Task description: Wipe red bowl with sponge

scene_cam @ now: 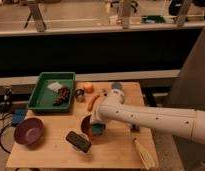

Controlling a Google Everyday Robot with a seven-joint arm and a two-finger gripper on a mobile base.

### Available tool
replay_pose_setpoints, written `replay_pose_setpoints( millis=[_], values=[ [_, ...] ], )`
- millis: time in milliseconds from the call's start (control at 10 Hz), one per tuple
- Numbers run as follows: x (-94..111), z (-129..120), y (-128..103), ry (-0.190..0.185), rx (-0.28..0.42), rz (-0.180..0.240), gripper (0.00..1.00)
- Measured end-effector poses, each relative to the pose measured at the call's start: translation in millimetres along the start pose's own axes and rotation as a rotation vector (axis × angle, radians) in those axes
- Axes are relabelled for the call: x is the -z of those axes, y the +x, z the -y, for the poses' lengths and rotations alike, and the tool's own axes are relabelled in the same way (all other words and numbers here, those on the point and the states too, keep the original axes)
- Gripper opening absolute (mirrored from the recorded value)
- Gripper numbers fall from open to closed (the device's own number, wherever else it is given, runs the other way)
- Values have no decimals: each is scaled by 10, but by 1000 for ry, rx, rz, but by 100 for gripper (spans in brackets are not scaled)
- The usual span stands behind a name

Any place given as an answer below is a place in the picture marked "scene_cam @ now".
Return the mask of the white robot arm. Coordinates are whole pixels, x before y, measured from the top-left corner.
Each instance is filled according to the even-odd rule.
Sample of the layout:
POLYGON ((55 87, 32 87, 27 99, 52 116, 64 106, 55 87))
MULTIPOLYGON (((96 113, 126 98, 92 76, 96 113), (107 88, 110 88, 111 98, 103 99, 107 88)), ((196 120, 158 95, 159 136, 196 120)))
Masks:
POLYGON ((111 84, 111 91, 99 103, 91 123, 110 120, 166 132, 205 145, 205 111, 126 105, 123 85, 111 84))

